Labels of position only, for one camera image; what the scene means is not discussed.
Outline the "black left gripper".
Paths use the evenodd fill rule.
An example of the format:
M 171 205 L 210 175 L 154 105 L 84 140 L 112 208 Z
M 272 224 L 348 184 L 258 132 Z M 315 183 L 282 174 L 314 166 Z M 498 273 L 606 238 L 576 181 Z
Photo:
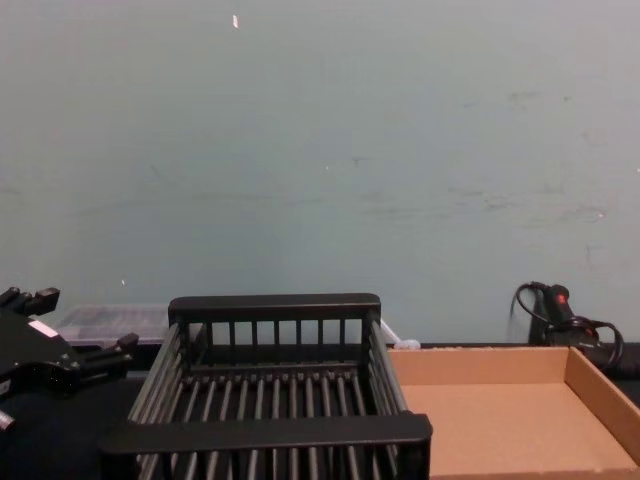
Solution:
M 2 398 L 35 390 L 71 393 L 79 385 L 80 374 L 126 374 L 129 370 L 139 342 L 137 334 L 128 333 L 104 348 L 71 347 L 53 328 L 25 317 L 54 311 L 59 297 L 55 287 L 35 293 L 10 287 L 1 293 L 1 309 L 11 311 L 1 313 Z

